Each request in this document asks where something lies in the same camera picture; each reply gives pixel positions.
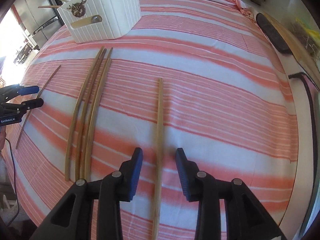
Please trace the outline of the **pink striped tablecloth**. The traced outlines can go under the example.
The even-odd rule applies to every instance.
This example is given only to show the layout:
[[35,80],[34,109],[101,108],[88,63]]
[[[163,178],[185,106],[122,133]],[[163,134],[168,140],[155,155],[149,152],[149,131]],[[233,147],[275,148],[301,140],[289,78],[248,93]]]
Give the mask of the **pink striped tablecloth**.
[[175,164],[188,159],[216,179],[242,179],[280,223],[291,197],[298,129],[285,70],[239,0],[139,0],[142,17],[117,40],[77,44],[62,27],[27,68],[25,86],[44,104],[7,127],[3,150],[18,199],[40,224],[72,185],[65,153],[76,101],[101,47],[112,64],[100,100],[91,159],[98,180],[143,150],[137,193],[121,203],[125,239],[150,239],[156,175],[158,81],[164,158],[159,239],[193,239],[197,208],[182,193]]

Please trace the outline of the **grey refrigerator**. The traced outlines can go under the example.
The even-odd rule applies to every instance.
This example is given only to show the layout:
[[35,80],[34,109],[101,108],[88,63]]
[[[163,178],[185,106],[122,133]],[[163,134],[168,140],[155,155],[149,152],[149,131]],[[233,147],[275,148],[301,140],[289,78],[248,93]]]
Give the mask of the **grey refrigerator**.
[[61,5],[60,0],[16,0],[14,9],[16,18],[21,22],[29,40],[37,49],[41,49],[46,42],[63,26],[63,20],[57,9],[39,9],[40,5]]

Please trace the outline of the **wooden cutting board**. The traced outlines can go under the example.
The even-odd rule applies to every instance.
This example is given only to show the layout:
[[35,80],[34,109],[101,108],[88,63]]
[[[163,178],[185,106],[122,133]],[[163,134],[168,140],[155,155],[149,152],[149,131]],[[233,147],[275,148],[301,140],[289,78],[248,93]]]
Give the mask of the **wooden cutting board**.
[[301,65],[305,72],[312,78],[313,82],[319,87],[319,70],[316,63],[313,61],[311,56],[308,54],[307,50],[300,43],[298,38],[296,38],[291,31],[279,23],[269,14],[263,12],[263,15],[269,20],[269,22],[275,27],[284,41],[287,43],[288,47],[293,53],[296,61]]

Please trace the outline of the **cream utensil holder box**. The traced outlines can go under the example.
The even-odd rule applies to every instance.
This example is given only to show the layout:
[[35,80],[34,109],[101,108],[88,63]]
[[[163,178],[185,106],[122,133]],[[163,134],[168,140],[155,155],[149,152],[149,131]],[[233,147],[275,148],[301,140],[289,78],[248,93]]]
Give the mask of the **cream utensil holder box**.
[[120,38],[142,17],[139,0],[87,0],[86,14],[100,15],[102,21],[78,29],[64,22],[76,43]]

